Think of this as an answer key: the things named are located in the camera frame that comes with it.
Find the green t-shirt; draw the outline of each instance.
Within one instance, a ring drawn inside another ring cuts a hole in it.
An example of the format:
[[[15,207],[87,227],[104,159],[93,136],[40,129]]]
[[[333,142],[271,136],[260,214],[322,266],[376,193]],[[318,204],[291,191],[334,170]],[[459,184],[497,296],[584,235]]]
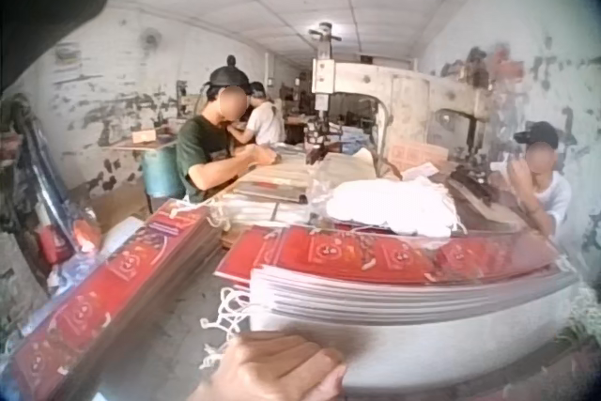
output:
[[[195,164],[218,162],[230,157],[229,134],[225,128],[215,126],[203,116],[186,121],[177,135],[177,172],[191,202],[204,201],[230,182],[203,192],[188,176],[190,168]]]

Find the baseball cap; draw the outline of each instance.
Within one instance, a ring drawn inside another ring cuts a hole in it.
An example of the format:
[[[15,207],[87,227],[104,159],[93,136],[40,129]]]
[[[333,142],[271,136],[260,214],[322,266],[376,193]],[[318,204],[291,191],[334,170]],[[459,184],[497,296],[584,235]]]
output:
[[[547,143],[553,149],[557,149],[560,143],[557,131],[546,121],[535,122],[527,131],[516,133],[514,140],[521,145],[528,146],[535,143]]]

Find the floor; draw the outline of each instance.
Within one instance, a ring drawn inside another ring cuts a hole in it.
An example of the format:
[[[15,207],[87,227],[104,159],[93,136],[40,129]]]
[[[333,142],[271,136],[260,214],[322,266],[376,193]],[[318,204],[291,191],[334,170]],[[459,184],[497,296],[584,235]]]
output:
[[[174,302],[158,309],[127,357],[105,371],[100,392],[107,401],[185,400],[210,375],[198,368],[206,356],[204,344],[217,347],[224,334],[204,330],[200,318],[215,317],[220,290],[228,286],[212,276],[221,256],[209,260],[207,277],[195,278]]]

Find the black cap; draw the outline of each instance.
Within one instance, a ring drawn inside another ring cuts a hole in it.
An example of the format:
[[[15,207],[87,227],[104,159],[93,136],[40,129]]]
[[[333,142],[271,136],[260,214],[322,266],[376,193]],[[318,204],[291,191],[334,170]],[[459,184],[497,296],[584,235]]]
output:
[[[236,68],[236,57],[229,55],[227,57],[227,66],[222,66],[214,70],[208,78],[208,83],[212,87],[225,88],[228,86],[239,86],[247,94],[250,94],[250,84],[248,77],[240,69]]]
[[[251,96],[257,99],[264,99],[267,97],[265,87],[260,82],[251,83]]]
[[[553,149],[557,149],[560,137],[553,126],[546,121],[535,122],[527,131],[521,131],[514,135],[521,145],[533,145],[535,143],[547,143]]]

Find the hand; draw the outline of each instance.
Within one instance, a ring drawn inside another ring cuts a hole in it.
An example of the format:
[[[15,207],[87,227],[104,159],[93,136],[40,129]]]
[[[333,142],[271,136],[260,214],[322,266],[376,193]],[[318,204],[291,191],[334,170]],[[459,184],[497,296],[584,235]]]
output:
[[[298,335],[250,332],[228,344],[210,384],[189,401],[329,401],[345,372],[334,349]]]
[[[268,164],[274,164],[276,159],[278,158],[278,154],[276,154],[273,150],[264,146],[255,146],[253,149],[254,153],[254,162],[256,164],[260,164],[262,166]]]
[[[510,161],[507,164],[507,174],[520,199],[533,195],[534,187],[532,186],[532,173],[525,160],[520,159]]]

